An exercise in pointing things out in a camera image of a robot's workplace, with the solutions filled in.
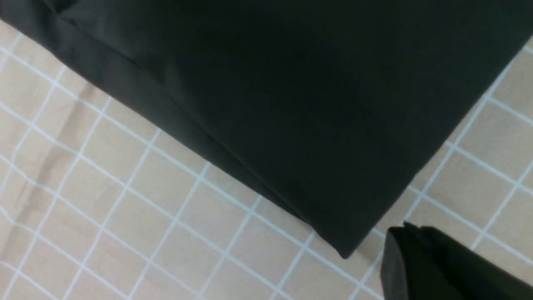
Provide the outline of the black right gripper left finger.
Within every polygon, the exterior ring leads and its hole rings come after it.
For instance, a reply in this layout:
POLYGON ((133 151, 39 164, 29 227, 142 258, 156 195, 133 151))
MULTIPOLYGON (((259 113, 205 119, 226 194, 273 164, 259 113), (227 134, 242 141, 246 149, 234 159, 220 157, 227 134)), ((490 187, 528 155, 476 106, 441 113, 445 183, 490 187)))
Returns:
POLYGON ((458 299, 458 290, 441 271, 432 250, 423 231, 412 224, 388 229, 379 272, 385 300, 458 299))

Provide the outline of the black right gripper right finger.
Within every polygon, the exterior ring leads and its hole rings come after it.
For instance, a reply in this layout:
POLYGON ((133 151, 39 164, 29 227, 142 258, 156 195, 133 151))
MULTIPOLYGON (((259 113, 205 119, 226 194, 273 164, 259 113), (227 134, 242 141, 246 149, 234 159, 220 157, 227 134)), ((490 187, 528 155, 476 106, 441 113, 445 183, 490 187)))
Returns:
POLYGON ((432 260, 466 300, 531 300, 532 285, 486 260, 434 227, 417 234, 432 260))

